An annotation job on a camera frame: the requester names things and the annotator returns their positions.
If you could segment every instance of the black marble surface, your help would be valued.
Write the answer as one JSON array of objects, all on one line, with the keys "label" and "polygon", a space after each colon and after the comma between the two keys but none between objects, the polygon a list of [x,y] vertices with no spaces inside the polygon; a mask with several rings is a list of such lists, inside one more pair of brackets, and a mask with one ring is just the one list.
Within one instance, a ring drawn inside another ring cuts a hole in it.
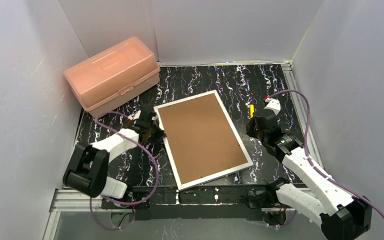
[{"label": "black marble surface", "polygon": [[[141,109],[152,109],[164,103],[183,99],[211,90],[217,90],[254,165],[235,174],[205,183],[206,186],[264,185],[278,177],[301,183],[290,170],[270,156],[258,140],[245,134],[249,122],[249,105],[254,104],[256,114],[264,108],[264,97],[287,89],[280,64],[262,65],[211,65],[161,67],[158,85],[122,105],[116,111],[132,115]],[[302,141],[303,135],[292,99],[288,95],[278,98],[281,112],[278,114],[282,128]],[[120,116],[107,114],[100,119],[104,124],[120,129],[125,123]],[[77,141],[90,144],[108,137],[107,129],[93,122],[85,112],[82,116]],[[175,187],[176,181],[167,157],[164,144],[148,145],[159,165],[159,185]],[[146,154],[139,149],[131,149],[114,159],[108,168],[110,177],[122,180],[133,186],[153,186],[155,171]]]}]

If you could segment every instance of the brown board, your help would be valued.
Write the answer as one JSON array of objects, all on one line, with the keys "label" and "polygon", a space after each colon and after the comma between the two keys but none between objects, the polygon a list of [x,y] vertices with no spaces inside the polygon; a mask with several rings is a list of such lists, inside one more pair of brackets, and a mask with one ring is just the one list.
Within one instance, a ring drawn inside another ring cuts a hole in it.
[{"label": "brown board", "polygon": [[180,190],[252,165],[217,92],[157,106],[156,112]]}]

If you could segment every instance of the plastic box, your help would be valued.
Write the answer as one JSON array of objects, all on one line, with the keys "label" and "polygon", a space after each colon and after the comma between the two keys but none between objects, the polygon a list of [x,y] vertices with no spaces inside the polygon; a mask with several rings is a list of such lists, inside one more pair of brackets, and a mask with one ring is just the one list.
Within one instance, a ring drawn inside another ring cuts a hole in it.
[{"label": "plastic box", "polygon": [[97,118],[159,82],[154,53],[137,37],[129,38],[64,71],[86,112]]}]

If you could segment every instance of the white frame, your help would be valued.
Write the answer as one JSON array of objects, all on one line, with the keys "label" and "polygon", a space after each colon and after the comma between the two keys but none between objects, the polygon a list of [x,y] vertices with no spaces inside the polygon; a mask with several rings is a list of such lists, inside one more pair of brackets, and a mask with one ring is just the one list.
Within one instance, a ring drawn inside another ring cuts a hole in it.
[{"label": "white frame", "polygon": [[245,155],[247,163],[243,163],[241,165],[232,167],[230,169],[219,171],[217,173],[205,176],[203,178],[200,178],[200,179],[193,180],[193,181],[186,182],[186,183],[182,184],[181,181],[180,181],[179,173],[178,173],[177,168],[176,168],[175,161],[173,159],[173,155],[172,155],[172,151],[170,149],[169,141],[168,141],[167,137],[164,137],[163,141],[164,141],[165,149],[167,150],[168,160],[170,161],[171,168],[173,169],[174,178],[176,180],[177,188],[179,189],[179,191],[182,191],[182,190],[194,187],[196,185],[203,184],[203,183],[206,183],[206,182],[209,182],[209,181],[221,178],[223,176],[235,173],[237,171],[241,171],[241,170],[247,169],[247,168],[251,167],[252,165],[254,165],[253,161],[251,160],[250,155],[248,154],[248,151],[245,149],[244,143],[242,142],[241,137],[239,136],[238,131],[235,128],[235,125],[232,122],[232,119],[230,118],[230,116],[228,114],[228,111],[225,108],[225,105],[222,102],[222,99],[220,98],[220,96],[219,96],[219,94],[217,93],[216,90],[204,92],[204,93],[201,93],[201,94],[198,94],[198,95],[195,95],[195,96],[189,96],[189,97],[186,97],[186,98],[183,98],[183,99],[180,99],[180,100],[176,100],[176,101],[172,101],[172,102],[169,102],[169,103],[165,103],[165,104],[162,104],[162,105],[155,106],[153,109],[156,112],[156,114],[158,115],[159,127],[162,130],[164,130],[163,121],[160,118],[159,109],[165,108],[165,107],[170,106],[170,105],[179,104],[179,103],[182,103],[182,102],[185,102],[185,101],[189,101],[189,100],[192,100],[192,99],[196,99],[196,98],[199,98],[199,97],[203,97],[203,96],[206,96],[206,95],[210,95],[210,94],[214,94],[215,95],[215,98],[217,99],[217,101],[218,101],[218,103],[219,103],[219,105],[221,107],[221,110],[223,111],[224,116],[226,117],[227,122],[229,123],[230,128],[231,128],[234,136],[236,137],[237,143],[239,144],[240,148],[243,151],[243,154]]}]

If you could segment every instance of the yellow marker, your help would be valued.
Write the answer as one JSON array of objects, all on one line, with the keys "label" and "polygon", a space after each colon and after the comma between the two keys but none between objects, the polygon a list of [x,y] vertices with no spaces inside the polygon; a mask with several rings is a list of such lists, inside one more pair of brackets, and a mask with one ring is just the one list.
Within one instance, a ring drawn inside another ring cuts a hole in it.
[{"label": "yellow marker", "polygon": [[254,117],[254,105],[253,104],[249,105],[249,116],[251,116],[251,118]]}]

